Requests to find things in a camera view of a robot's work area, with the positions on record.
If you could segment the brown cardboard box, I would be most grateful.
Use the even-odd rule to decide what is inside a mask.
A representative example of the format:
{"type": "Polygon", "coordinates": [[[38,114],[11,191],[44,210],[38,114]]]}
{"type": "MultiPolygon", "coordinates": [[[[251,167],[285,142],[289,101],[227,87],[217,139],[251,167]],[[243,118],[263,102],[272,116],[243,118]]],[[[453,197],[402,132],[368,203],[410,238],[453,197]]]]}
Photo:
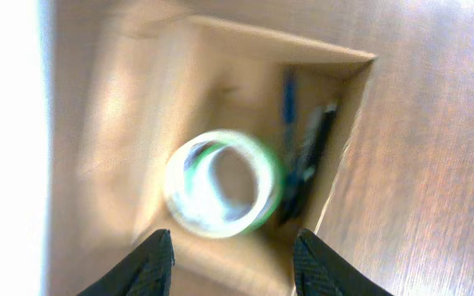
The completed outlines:
{"type": "Polygon", "coordinates": [[[374,55],[209,16],[184,1],[54,5],[50,295],[96,282],[157,229],[172,236],[173,290],[292,295],[293,240],[317,230],[336,184],[374,55]],[[223,239],[190,233],[165,204],[165,166],[210,130],[238,130],[284,151],[283,72],[297,73],[298,124],[339,114],[302,217],[223,239]]]}

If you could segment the black permanent marker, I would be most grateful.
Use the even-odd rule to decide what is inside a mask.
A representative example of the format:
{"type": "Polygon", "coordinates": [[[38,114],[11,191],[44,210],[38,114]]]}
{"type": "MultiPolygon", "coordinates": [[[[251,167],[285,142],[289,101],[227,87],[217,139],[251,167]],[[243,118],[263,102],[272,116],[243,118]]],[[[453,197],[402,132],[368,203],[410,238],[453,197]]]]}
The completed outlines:
{"type": "Polygon", "coordinates": [[[286,183],[277,224],[286,224],[298,218],[309,199],[314,175],[318,170],[328,135],[337,113],[337,103],[318,106],[309,116],[305,128],[304,142],[296,159],[295,171],[286,183]]]}

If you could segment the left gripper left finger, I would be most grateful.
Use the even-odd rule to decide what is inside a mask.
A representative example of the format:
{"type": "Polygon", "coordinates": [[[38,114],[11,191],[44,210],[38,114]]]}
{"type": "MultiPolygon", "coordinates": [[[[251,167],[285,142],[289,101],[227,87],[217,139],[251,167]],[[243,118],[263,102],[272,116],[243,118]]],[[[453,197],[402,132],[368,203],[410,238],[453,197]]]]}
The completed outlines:
{"type": "Polygon", "coordinates": [[[169,296],[174,248],[169,229],[158,229],[81,296],[169,296]]]}

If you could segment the blue pen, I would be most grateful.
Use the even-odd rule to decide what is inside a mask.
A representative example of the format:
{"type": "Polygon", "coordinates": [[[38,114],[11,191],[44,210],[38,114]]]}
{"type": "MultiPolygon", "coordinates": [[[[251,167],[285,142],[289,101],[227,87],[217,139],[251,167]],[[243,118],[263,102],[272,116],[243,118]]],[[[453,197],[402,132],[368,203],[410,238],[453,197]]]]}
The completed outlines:
{"type": "Polygon", "coordinates": [[[296,122],[296,79],[295,71],[288,67],[284,72],[282,120],[284,131],[285,164],[290,167],[295,158],[295,122],[296,122]]]}

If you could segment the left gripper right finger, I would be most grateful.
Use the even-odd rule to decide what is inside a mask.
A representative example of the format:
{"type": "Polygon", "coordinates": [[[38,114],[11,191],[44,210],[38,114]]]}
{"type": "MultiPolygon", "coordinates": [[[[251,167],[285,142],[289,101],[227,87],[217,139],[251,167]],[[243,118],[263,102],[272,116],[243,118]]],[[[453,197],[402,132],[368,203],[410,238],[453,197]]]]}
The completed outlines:
{"type": "Polygon", "coordinates": [[[295,292],[299,296],[392,296],[309,229],[298,232],[293,265],[295,292]]]}

